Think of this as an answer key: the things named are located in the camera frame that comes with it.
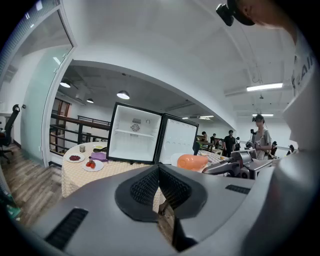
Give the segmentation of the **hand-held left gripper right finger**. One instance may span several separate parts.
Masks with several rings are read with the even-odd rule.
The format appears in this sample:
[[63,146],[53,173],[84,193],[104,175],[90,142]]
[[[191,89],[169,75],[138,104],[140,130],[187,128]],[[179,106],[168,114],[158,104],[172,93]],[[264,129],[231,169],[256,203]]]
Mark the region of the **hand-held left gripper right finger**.
[[258,181],[159,165],[159,183],[175,217],[173,245],[160,256],[244,256],[259,211]]

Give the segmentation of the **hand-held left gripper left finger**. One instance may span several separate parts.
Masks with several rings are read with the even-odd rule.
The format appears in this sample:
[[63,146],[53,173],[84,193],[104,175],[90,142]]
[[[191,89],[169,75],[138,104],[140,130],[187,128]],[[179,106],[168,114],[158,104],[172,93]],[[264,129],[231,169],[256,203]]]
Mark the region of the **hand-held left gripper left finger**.
[[153,211],[157,189],[156,165],[92,181],[37,221],[34,243],[43,256],[173,256]]

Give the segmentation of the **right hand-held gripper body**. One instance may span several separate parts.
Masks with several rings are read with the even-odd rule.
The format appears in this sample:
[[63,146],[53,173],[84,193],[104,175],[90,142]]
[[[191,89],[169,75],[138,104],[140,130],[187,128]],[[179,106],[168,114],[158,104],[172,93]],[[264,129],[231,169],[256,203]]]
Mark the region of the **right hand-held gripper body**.
[[255,180],[260,171],[272,167],[272,160],[259,160],[255,149],[233,151],[230,155],[227,176]]

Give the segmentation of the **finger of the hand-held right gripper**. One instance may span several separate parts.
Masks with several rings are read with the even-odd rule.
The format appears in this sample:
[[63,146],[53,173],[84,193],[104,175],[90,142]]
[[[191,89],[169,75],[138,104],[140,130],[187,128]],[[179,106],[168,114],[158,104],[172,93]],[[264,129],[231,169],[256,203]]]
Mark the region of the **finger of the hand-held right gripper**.
[[238,175],[241,171],[240,163],[238,161],[231,162],[229,160],[223,160],[221,162],[211,164],[203,169],[202,173],[209,175],[221,175],[230,174]]

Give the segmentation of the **orange carrot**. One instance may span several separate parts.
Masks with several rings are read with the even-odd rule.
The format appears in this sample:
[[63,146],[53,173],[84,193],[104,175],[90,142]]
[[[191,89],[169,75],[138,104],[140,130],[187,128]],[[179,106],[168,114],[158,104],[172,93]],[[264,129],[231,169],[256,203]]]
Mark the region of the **orange carrot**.
[[183,154],[177,160],[177,167],[189,171],[202,171],[208,164],[209,159],[206,156]]

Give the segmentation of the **black mini fridge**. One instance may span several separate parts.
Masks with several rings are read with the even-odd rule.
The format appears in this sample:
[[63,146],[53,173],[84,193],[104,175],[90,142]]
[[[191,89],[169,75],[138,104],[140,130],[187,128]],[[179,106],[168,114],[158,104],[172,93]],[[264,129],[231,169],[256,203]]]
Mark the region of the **black mini fridge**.
[[141,107],[116,102],[107,141],[110,160],[170,164],[174,154],[194,153],[199,125]]

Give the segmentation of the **table pink checked cloth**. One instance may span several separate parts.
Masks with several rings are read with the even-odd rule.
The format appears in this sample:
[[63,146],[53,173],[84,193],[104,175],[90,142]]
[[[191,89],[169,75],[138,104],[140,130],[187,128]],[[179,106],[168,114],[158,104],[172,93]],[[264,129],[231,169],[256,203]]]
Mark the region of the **table pink checked cloth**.
[[206,150],[199,150],[197,153],[198,156],[203,156],[208,158],[208,162],[211,164],[216,164],[221,161],[227,160],[228,158],[225,156],[221,156],[214,152],[206,151]]

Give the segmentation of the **round table yellow checked cloth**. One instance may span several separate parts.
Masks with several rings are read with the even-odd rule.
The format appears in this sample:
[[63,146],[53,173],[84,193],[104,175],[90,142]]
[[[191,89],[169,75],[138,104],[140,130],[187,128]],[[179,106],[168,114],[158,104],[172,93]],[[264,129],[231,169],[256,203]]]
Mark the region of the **round table yellow checked cloth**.
[[[106,144],[106,142],[87,142],[82,145],[85,146],[85,152],[80,152],[79,145],[71,147],[63,156],[62,167],[61,167],[61,189],[62,196],[64,198],[70,196],[79,188],[84,185],[93,182],[98,179],[111,177],[118,175],[133,169],[146,167],[144,163],[133,163],[124,161],[108,161],[104,162],[104,167],[100,171],[90,172],[85,171],[82,168],[83,164],[86,164],[89,161],[89,157],[93,153],[94,144]],[[72,153],[80,153],[85,156],[85,159],[78,163],[71,163],[66,160],[66,156]]]

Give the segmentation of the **purple cloth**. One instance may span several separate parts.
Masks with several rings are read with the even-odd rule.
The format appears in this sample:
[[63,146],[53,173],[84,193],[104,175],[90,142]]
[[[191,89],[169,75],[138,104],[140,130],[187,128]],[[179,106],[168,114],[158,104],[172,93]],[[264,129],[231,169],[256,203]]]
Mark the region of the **purple cloth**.
[[107,155],[105,152],[92,152],[89,157],[90,160],[97,160],[101,162],[108,162]]

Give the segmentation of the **person's white t-shirt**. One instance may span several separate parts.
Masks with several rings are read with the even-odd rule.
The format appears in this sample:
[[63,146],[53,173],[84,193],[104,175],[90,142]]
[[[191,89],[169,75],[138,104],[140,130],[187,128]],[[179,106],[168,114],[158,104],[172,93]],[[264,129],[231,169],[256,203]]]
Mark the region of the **person's white t-shirt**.
[[296,35],[294,97],[283,118],[298,149],[275,166],[242,256],[313,256],[320,243],[320,64]]

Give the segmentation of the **black railing wooden handrail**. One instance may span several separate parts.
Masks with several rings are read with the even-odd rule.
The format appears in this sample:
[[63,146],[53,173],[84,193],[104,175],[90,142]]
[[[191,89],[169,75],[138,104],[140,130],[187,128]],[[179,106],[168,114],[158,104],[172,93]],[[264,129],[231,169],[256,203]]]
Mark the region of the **black railing wooden handrail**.
[[51,114],[53,123],[49,125],[49,150],[63,156],[73,145],[108,141],[110,122],[85,116],[71,118],[57,113]]

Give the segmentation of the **green flat mop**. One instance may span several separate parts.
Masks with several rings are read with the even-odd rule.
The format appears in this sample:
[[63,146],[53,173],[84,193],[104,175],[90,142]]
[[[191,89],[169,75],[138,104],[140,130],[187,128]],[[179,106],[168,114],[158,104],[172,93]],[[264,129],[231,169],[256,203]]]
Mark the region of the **green flat mop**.
[[8,213],[8,216],[11,219],[16,219],[21,212],[21,209],[17,206],[17,204],[14,201],[6,202],[5,209]]

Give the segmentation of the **frosted glass partition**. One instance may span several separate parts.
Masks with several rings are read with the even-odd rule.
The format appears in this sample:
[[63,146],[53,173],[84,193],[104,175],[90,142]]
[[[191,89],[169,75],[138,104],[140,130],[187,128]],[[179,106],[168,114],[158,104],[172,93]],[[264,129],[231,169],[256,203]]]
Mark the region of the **frosted glass partition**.
[[20,144],[23,153],[43,164],[42,129],[48,94],[54,78],[71,44],[53,46],[32,53],[30,77],[27,79],[20,120]]

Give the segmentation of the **black office chair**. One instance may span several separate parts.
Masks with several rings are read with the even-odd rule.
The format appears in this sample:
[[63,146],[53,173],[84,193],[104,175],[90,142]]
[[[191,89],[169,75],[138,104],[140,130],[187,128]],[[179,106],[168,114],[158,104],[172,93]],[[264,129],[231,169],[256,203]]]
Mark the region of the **black office chair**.
[[14,122],[20,113],[20,107],[18,104],[15,104],[12,107],[12,114],[10,115],[8,121],[5,124],[4,129],[0,129],[0,157],[6,159],[6,162],[10,164],[10,159],[6,156],[6,153],[11,153],[13,155],[12,150],[4,150],[3,146],[8,147],[11,144],[12,141],[12,128],[14,126]]

